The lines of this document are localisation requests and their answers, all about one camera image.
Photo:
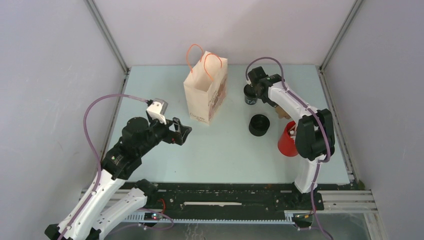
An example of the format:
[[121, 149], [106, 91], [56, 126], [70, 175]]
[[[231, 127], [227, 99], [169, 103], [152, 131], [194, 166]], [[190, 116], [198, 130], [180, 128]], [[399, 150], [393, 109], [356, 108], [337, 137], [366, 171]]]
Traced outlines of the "dark takeout coffee cup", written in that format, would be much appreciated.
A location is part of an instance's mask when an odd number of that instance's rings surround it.
[[250, 106], [255, 105], [258, 101], [258, 98], [255, 94], [245, 94], [244, 102]]

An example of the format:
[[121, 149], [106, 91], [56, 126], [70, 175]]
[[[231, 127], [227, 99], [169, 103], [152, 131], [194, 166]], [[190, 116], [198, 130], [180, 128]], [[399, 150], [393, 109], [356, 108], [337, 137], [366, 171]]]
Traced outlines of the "brown pulp cup carrier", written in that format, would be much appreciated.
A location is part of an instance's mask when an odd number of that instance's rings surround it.
[[275, 109], [275, 112], [277, 113], [279, 119], [286, 119], [286, 120], [291, 119], [291, 116], [283, 108], [281, 108], [279, 105], [277, 105], [274, 109]]

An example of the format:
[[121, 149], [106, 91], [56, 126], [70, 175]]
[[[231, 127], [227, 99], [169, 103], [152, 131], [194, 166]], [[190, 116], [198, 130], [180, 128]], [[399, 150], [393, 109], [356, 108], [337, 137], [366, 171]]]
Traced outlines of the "paper bag orange handles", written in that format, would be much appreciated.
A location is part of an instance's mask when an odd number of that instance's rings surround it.
[[189, 74], [183, 82], [189, 117], [210, 125], [215, 113], [227, 96], [228, 59], [215, 53], [202, 50], [195, 65], [191, 65], [189, 54], [192, 44], [186, 52]]

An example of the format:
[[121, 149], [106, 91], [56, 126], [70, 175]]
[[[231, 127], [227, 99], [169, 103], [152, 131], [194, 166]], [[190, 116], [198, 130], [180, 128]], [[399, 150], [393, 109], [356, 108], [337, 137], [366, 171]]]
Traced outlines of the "black coffee cup lid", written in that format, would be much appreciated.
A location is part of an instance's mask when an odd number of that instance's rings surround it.
[[244, 94], [245, 94], [246, 96], [248, 96], [249, 98], [255, 98], [255, 97], [256, 97], [256, 94], [255, 94], [255, 92], [254, 92], [254, 90], [253, 90], [252, 86], [251, 86], [251, 85], [249, 85], [249, 84], [246, 84], [246, 85], [244, 86], [244, 88], [243, 88], [243, 92], [244, 92]]

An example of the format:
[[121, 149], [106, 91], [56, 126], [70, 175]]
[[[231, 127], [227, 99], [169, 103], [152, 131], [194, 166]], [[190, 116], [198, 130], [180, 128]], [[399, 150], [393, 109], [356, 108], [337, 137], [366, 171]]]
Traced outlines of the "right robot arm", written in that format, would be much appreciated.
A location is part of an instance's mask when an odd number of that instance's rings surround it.
[[335, 152], [332, 113], [304, 101], [279, 74], [267, 75], [259, 66], [245, 72], [255, 96], [272, 107], [281, 107], [294, 121], [294, 146], [303, 158], [291, 194], [291, 204], [304, 209], [311, 202], [310, 192], [318, 186], [319, 165], [329, 162]]

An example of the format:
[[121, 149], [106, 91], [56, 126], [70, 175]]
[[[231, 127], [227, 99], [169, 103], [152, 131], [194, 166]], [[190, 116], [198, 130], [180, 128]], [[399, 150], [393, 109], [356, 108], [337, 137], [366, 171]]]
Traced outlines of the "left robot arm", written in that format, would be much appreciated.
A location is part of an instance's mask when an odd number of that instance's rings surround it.
[[157, 187], [146, 179], [135, 183], [130, 192], [113, 206], [105, 206], [132, 173], [142, 157], [159, 143], [183, 145], [190, 126], [179, 118], [161, 123], [151, 117], [133, 117], [122, 129], [118, 142], [100, 162], [100, 172], [72, 212], [59, 224], [44, 231], [50, 240], [103, 240], [124, 218], [140, 208], [153, 208], [158, 202]]

